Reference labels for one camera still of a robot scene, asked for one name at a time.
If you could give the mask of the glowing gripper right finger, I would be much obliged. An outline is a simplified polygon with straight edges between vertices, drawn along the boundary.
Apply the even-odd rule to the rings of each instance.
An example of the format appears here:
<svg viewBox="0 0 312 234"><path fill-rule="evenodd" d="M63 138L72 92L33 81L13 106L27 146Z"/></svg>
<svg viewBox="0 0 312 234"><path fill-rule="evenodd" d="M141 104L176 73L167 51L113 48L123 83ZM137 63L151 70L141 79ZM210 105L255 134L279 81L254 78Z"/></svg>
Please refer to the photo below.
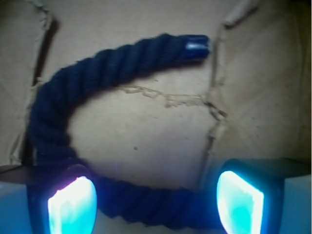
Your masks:
<svg viewBox="0 0 312 234"><path fill-rule="evenodd" d="M217 210L228 234L277 234L290 161L230 159L218 177Z"/></svg>

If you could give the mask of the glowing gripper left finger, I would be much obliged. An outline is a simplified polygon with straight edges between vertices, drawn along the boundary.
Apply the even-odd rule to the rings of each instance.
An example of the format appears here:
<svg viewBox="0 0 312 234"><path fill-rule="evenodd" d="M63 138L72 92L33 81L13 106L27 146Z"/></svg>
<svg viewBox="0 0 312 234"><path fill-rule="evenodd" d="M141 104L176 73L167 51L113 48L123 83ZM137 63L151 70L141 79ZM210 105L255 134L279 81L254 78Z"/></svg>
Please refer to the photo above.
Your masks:
<svg viewBox="0 0 312 234"><path fill-rule="evenodd" d="M90 234L97 217L97 192L88 169L72 166L31 166L27 186L35 234Z"/></svg>

